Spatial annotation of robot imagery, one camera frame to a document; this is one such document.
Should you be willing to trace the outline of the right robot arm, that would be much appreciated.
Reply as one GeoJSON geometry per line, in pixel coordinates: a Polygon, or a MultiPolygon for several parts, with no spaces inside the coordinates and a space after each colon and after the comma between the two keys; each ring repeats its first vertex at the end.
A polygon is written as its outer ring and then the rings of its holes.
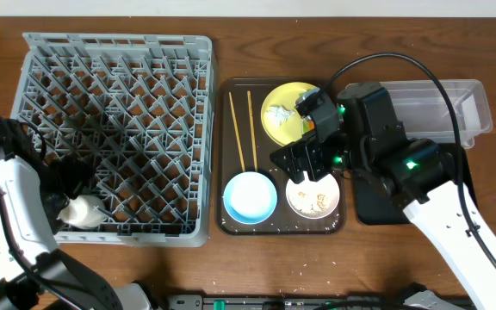
{"type": "Polygon", "coordinates": [[[313,127],[271,161],[296,184],[333,171],[367,181],[430,240],[477,308],[496,309],[496,236],[464,182],[461,147],[409,139],[379,83],[350,85],[335,100],[297,90],[293,102],[313,127]]]}

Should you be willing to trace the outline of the green snack wrapper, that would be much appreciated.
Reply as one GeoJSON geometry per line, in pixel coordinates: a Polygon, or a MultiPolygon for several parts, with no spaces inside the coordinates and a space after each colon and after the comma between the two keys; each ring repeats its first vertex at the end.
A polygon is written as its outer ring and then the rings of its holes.
{"type": "Polygon", "coordinates": [[[307,132],[314,130],[313,122],[309,121],[307,119],[302,119],[301,125],[302,125],[302,133],[307,133],[307,132]]]}

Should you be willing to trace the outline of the white bowl with food scraps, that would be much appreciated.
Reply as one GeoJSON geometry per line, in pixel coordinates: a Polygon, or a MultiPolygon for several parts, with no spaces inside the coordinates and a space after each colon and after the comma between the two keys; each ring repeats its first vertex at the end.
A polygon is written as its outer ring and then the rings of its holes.
{"type": "Polygon", "coordinates": [[[338,206],[341,198],[340,187],[332,174],[319,181],[286,184],[288,205],[300,216],[317,220],[330,215],[338,206]]]}

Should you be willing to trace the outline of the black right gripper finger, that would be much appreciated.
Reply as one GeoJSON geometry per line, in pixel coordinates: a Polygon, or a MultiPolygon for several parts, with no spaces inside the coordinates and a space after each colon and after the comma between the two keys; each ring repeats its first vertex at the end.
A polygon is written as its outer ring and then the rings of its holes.
{"type": "Polygon", "coordinates": [[[295,148],[291,145],[283,146],[270,154],[271,162],[285,173],[300,171],[295,155],[295,148]]]}
{"type": "Polygon", "coordinates": [[[307,170],[296,170],[293,171],[289,179],[295,183],[300,184],[303,182],[314,182],[315,178],[311,171],[307,170]]]}

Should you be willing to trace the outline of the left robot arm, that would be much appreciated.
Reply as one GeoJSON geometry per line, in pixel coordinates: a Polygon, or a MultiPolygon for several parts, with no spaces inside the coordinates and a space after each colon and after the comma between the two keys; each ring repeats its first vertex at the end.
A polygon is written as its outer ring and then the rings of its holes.
{"type": "Polygon", "coordinates": [[[61,214],[84,195],[93,172],[64,156],[45,164],[47,149],[34,148],[29,124],[0,117],[0,309],[31,309],[50,293],[51,309],[156,309],[139,282],[113,288],[103,277],[60,250],[55,235],[61,214]]]}

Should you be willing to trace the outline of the white plastic cup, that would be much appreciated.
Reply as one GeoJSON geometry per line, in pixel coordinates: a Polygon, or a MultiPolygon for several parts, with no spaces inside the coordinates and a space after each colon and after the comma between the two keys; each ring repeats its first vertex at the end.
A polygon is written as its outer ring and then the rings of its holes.
{"type": "Polygon", "coordinates": [[[93,195],[79,195],[70,200],[59,213],[59,219],[65,224],[80,229],[92,229],[101,225],[106,216],[102,212],[104,203],[93,195]]]}

